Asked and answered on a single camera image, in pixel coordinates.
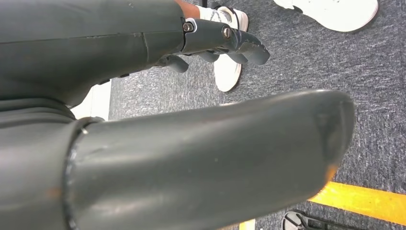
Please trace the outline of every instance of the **sneaker sole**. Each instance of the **sneaker sole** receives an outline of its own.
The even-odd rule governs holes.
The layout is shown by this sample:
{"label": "sneaker sole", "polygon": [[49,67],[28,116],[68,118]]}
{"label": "sneaker sole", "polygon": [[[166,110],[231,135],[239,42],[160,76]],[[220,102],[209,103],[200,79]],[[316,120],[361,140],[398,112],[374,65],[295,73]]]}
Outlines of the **sneaker sole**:
{"label": "sneaker sole", "polygon": [[[281,6],[281,7],[283,7],[283,8],[285,8],[285,9],[290,9],[290,10],[295,10],[295,7],[293,6],[293,5],[288,5],[288,4],[286,4],[286,1],[284,1],[284,0],[273,0],[277,5],[279,5],[279,6]],[[327,29],[329,29],[329,30],[334,30],[334,31],[339,31],[339,32],[344,32],[344,33],[348,33],[348,32],[359,32],[364,26],[366,26],[369,22],[371,22],[374,18],[375,18],[375,16],[377,15],[377,12],[378,12],[378,9],[379,9],[379,4],[376,4],[376,7],[375,7],[375,11],[373,12],[373,14],[371,15],[371,17],[369,18],[369,20],[367,20],[366,21],[366,23],[365,24],[363,24],[361,27],[359,27],[359,28],[357,28],[357,29],[353,29],[353,30],[346,30],[346,31],[341,31],[341,30],[334,30],[334,29],[331,29],[331,28],[329,28],[328,26],[325,26],[325,25],[323,25],[323,23],[321,23],[320,21],[318,21],[317,19],[314,19],[313,17],[311,17],[311,16],[309,16],[309,15],[307,15],[307,14],[305,14],[305,13],[301,13],[301,14],[303,14],[303,15],[306,15],[307,17],[310,17],[310,18],[312,18],[313,20],[315,20],[316,22],[318,22],[320,25],[322,25],[322,26],[324,26],[325,28],[327,28]]]}
{"label": "sneaker sole", "polygon": [[[239,29],[246,32],[248,30],[248,26],[249,26],[248,15],[239,10],[234,10],[234,12],[236,13],[238,21],[239,21],[239,26],[240,26]],[[228,91],[232,90],[233,88],[235,88],[238,85],[238,82],[239,82],[239,79],[241,76],[241,71],[242,71],[242,65],[237,63],[236,71],[234,72],[234,76],[236,76],[236,77],[233,79],[232,84],[221,84],[218,82],[218,78],[216,78],[217,88],[222,92],[228,92]]]}

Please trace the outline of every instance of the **white sock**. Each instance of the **white sock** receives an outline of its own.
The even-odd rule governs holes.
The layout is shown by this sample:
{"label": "white sock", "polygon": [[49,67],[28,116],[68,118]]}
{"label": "white sock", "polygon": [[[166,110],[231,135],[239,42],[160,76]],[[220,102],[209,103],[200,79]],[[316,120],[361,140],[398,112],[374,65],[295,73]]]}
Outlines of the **white sock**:
{"label": "white sock", "polygon": [[200,19],[204,20],[209,20],[213,22],[220,22],[220,23],[230,23],[231,22],[231,16],[230,14],[223,12],[223,11],[218,11],[218,10],[213,10],[210,8],[205,8],[201,6],[197,6],[200,11]]}

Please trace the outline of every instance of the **black object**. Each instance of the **black object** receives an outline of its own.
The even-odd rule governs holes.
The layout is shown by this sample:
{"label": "black object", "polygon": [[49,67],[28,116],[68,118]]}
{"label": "black object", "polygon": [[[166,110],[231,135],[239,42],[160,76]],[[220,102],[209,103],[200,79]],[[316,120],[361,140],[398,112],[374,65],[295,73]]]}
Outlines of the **black object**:
{"label": "black object", "polygon": [[304,212],[289,211],[282,220],[282,230],[360,230],[308,217]]}
{"label": "black object", "polygon": [[202,7],[207,7],[207,0],[200,0],[200,5]]}
{"label": "black object", "polygon": [[111,122],[25,103],[2,107],[2,230],[207,230],[263,216],[317,194],[354,127],[337,91]]}

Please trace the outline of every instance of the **white sneaker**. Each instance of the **white sneaker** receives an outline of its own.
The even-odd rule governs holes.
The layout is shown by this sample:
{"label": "white sneaker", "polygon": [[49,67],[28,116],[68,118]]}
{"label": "white sneaker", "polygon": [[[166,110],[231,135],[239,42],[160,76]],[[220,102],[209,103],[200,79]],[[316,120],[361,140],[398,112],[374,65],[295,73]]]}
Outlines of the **white sneaker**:
{"label": "white sneaker", "polygon": [[350,32],[371,21],[378,11],[377,0],[274,0],[276,4],[303,12],[324,27]]}
{"label": "white sneaker", "polygon": [[[231,28],[247,31],[248,16],[244,12],[224,6],[217,10],[230,15],[230,20],[227,24]],[[227,54],[220,55],[218,60],[214,63],[215,82],[220,91],[230,91],[237,84],[240,75],[241,64],[233,61]]]}

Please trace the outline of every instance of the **prosthetic hand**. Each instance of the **prosthetic hand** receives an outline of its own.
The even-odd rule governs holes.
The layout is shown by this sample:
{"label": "prosthetic hand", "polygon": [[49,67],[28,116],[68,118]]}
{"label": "prosthetic hand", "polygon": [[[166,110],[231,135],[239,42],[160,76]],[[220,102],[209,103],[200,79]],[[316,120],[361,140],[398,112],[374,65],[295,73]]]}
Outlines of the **prosthetic hand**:
{"label": "prosthetic hand", "polygon": [[[229,55],[235,62],[252,62],[263,65],[269,59],[265,46],[255,36],[230,28],[227,24],[189,18],[183,24],[185,42],[179,54],[199,55],[214,62],[220,54]],[[188,64],[179,57],[168,56],[157,66],[170,66],[177,72],[185,72]]]}

